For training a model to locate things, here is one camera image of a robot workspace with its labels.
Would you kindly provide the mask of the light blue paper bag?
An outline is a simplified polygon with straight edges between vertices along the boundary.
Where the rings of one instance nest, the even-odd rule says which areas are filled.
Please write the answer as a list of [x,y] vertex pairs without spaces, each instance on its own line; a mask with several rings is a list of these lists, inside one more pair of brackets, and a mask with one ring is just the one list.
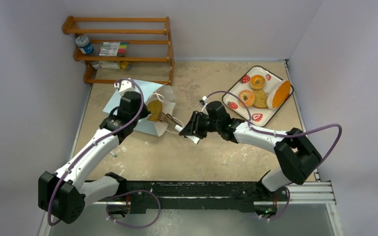
[[176,95],[173,88],[154,82],[134,80],[117,81],[114,83],[116,91],[111,96],[103,112],[106,114],[120,115],[126,109],[131,109],[129,118],[133,118],[139,111],[141,103],[145,106],[135,120],[135,131],[162,136],[168,124],[160,121],[160,114],[172,115],[176,105]]

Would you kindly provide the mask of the metal tongs with white handle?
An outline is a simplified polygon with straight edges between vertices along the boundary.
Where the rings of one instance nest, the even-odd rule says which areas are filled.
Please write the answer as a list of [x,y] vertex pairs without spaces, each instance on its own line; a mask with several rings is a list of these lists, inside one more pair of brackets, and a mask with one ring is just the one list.
[[[178,134],[183,130],[183,127],[177,122],[171,114],[166,114],[164,112],[160,113],[159,121],[167,123],[169,126],[178,131]],[[187,139],[190,139],[195,144],[198,144],[200,139],[196,136],[184,136]]]

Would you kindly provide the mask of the brown fake bread piece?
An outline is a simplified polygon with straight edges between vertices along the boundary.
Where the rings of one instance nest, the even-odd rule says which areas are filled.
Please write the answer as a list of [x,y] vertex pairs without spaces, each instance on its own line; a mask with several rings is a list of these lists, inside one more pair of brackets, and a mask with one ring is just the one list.
[[261,109],[265,109],[267,108],[267,94],[264,90],[253,90],[252,91],[253,94],[254,94],[254,103],[253,103],[253,107],[254,108],[261,108]]

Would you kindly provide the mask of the white orange fake bread slice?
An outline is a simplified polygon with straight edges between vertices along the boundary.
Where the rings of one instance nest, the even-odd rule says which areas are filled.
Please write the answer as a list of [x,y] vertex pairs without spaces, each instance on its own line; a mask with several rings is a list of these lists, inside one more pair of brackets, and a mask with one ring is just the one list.
[[266,100],[267,107],[271,110],[280,107],[289,96],[291,89],[290,81],[284,80],[272,90]]

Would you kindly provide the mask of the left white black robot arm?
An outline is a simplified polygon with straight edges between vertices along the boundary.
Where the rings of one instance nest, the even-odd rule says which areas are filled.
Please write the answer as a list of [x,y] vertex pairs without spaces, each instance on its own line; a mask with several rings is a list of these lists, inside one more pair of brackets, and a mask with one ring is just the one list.
[[127,188],[121,177],[108,173],[87,182],[90,173],[110,151],[133,131],[138,121],[149,115],[142,95],[127,91],[111,110],[91,140],[71,160],[54,173],[45,171],[38,179],[38,207],[67,224],[73,223],[89,205],[105,197],[121,201]]

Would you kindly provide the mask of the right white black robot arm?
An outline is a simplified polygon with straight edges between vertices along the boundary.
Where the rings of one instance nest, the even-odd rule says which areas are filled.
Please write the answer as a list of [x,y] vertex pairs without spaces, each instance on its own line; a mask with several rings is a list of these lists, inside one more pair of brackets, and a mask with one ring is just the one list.
[[203,139],[212,132],[226,141],[251,145],[276,155],[279,167],[265,174],[257,186],[257,195],[263,200],[273,197],[281,187],[303,184],[322,163],[320,153],[300,129],[275,131],[249,126],[245,120],[232,118],[219,101],[207,103],[204,112],[194,111],[179,134]]

